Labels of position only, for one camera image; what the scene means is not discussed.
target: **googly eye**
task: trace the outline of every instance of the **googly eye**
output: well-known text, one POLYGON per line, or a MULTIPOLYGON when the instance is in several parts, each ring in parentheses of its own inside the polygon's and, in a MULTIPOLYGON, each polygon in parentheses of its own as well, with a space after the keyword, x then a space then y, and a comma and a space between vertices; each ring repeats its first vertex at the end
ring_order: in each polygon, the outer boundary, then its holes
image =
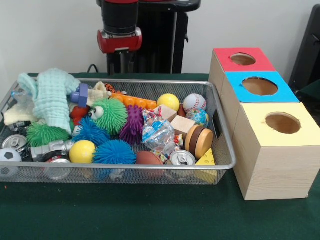
POLYGON ((91 110, 88 115, 93 121, 97 120, 97 117, 96 117, 94 110, 91 110))
POLYGON ((94 108, 93 112, 94 112, 96 118, 99 119, 99 118, 101 118, 101 117, 104 115, 105 110, 104 110, 103 107, 101 107, 101 106, 96 106, 96 107, 94 108))
POLYGON ((104 115, 104 112, 105 111, 101 106, 96 106, 88 115, 93 121, 96 121, 104 115))

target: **wire mesh basket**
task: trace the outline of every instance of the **wire mesh basket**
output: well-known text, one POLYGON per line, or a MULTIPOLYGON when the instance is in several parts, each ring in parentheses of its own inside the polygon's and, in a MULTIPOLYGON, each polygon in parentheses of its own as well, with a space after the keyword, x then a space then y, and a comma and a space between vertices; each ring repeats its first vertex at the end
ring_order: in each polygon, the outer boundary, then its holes
MULTIPOLYGON (((216 185, 236 164, 232 141, 227 129, 216 87, 201 81, 163 81, 163 80, 115 80, 79 79, 94 87, 97 82, 108 82, 115 89, 126 91, 129 96, 157 100, 161 95, 172 93, 180 102, 189 94, 200 94, 207 101, 207 113, 215 136, 212 144, 214 166, 200 165, 127 165, 127 164, 75 164, 42 162, 0 162, 0 182, 17 183, 117 183, 117 184, 182 184, 216 185)), ((3 113, 16 102, 11 91, 18 89, 15 83, 0 104, 2 119, 0 124, 0 143, 16 134, 5 126, 3 113)), ((143 144, 132 146, 133 150, 149 151, 143 144)))

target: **stacked boxes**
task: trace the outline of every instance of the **stacked boxes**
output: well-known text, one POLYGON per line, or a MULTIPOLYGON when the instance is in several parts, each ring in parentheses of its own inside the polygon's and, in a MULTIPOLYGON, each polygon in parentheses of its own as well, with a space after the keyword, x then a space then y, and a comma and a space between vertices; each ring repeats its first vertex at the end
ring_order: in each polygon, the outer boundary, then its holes
POLYGON ((320 128, 259 48, 220 48, 217 87, 245 200, 306 198, 320 169, 320 128))

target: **baseball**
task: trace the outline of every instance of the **baseball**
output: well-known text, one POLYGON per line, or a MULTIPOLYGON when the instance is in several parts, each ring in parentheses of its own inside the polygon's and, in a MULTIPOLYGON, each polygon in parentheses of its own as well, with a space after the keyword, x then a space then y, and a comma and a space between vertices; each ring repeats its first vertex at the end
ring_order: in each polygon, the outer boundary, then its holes
POLYGON ((183 102, 183 109, 186 113, 191 111, 192 109, 207 109, 207 101, 205 98, 199 94, 190 94, 187 96, 183 102))

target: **green spiky ball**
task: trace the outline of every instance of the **green spiky ball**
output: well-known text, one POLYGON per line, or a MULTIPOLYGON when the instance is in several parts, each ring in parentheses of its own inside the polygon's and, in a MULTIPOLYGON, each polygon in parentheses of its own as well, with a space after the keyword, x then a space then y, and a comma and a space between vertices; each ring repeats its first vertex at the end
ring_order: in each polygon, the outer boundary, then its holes
POLYGON ((98 106, 103 108, 103 115, 95 121, 96 125, 110 135, 118 134, 127 122, 126 106, 115 98, 100 99, 92 107, 98 106))
POLYGON ((62 128, 33 122, 28 127, 26 139, 31 147, 40 147, 58 140, 67 141, 69 134, 62 128))

